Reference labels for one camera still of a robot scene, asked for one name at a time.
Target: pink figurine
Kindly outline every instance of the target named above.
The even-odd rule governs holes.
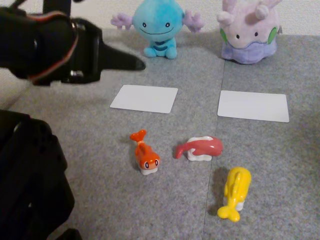
[[[219,156],[224,149],[223,143],[216,137],[192,137],[185,144],[176,147],[175,158],[179,159],[187,151],[189,161],[210,161]]]

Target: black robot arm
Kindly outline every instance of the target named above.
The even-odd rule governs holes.
[[[34,85],[88,84],[99,81],[102,70],[146,68],[136,56],[104,44],[93,23],[71,18],[71,0],[45,0],[41,14],[19,9],[23,2],[0,8],[0,68],[17,78]]]
[[[0,110],[0,238],[46,240],[70,216],[75,199],[67,161],[50,126]],[[59,240],[81,240],[75,229]]]

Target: cable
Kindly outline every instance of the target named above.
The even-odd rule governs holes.
[[[33,20],[35,20],[37,22],[44,22],[44,21],[47,21],[48,19],[54,18],[56,16],[65,16],[65,14],[63,12],[60,12],[60,11],[53,11],[53,12],[50,12],[48,14],[41,15],[41,16],[28,15],[28,17],[30,19],[33,19]],[[71,56],[73,55],[73,53],[74,53],[74,51],[76,49],[76,46],[78,44],[78,39],[79,39],[78,30],[76,30],[75,40],[73,42],[72,47],[68,51],[68,53],[60,61],[54,63],[52,66],[50,66],[49,68],[45,69],[44,71],[42,71],[42,72],[40,72],[38,74],[35,74],[35,75],[28,75],[27,76],[28,79],[30,81],[32,81],[33,83],[36,83],[38,80],[48,76],[49,74],[51,74],[52,72],[54,72],[55,70],[60,68],[62,65],[67,63],[70,60]]]
[[[23,4],[26,0],[15,0],[14,3],[11,4],[11,9],[17,9],[21,4]]]

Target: blank card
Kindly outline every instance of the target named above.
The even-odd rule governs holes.
[[[284,94],[221,91],[218,116],[272,122],[289,122]]]
[[[169,114],[177,92],[178,88],[123,85],[110,107]]]

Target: green cheek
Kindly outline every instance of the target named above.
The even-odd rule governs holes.
[[[220,34],[221,34],[221,37],[222,37],[222,39],[223,39],[223,41],[225,42],[225,43],[227,43],[227,36],[226,36],[226,34],[225,34],[225,31],[223,31],[223,29],[221,28],[220,29]]]
[[[272,43],[272,41],[275,39],[275,36],[277,35],[277,28],[274,27],[269,35],[268,44]]]

